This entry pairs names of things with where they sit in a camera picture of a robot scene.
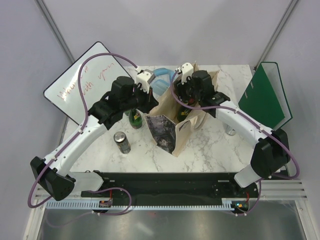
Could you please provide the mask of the cream canvas Monet tote bag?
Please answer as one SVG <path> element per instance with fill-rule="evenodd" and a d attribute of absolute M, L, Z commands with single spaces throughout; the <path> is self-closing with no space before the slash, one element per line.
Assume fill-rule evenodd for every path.
<path fill-rule="evenodd" d="M 173 96 L 176 94 L 175 80 L 181 80 L 181 76 L 177 74 L 174 77 L 172 86 L 158 98 L 159 105 L 146 115 L 145 120 L 155 144 L 178 157 L 193 132 L 201 129 L 208 114 L 200 109 L 192 109 L 184 121 L 178 122 L 177 113 L 181 105 Z"/>

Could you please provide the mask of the Coca-Cola glass bottle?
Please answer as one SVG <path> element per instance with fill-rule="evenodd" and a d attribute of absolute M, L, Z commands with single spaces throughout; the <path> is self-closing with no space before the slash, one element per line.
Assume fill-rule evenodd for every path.
<path fill-rule="evenodd" d="M 187 106 L 190 106 L 190 107 L 194 107 L 196 104 L 194 99 L 189 99 L 187 101 L 183 101 L 183 103 Z M 187 116 L 190 114 L 191 111 L 192 111 L 191 108 L 188 108 L 188 107 L 181 105 L 178 109 L 178 112 L 177 112 L 177 116 L 176 116 L 177 121 L 179 123 L 184 121 L 187 118 Z"/>

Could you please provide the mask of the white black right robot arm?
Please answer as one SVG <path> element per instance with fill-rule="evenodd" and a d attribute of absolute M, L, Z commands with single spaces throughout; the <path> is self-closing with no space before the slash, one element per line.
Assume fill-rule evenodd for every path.
<path fill-rule="evenodd" d="M 249 185 L 272 176 L 290 161 L 287 134 L 263 125 L 240 110 L 227 95 L 215 90 L 206 70 L 179 67 L 170 84 L 171 93 L 179 104 L 186 107 L 189 99 L 195 100 L 198 110 L 228 125 L 252 146 L 250 163 L 236 173 L 234 181 L 229 184 L 233 196 L 242 196 Z"/>

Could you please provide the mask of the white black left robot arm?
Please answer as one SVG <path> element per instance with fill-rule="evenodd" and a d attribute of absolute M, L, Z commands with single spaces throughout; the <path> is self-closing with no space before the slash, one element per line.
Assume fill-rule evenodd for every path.
<path fill-rule="evenodd" d="M 36 183 L 56 201 L 72 192 L 93 191 L 99 197 L 106 196 L 110 185 L 97 172 L 71 172 L 71 168 L 95 140 L 123 118 L 124 112 L 138 109 L 149 113 L 158 105 L 150 87 L 154 77 L 141 72 L 136 79 L 119 76 L 113 81 L 111 90 L 92 105 L 73 135 L 44 158 L 31 160 Z"/>

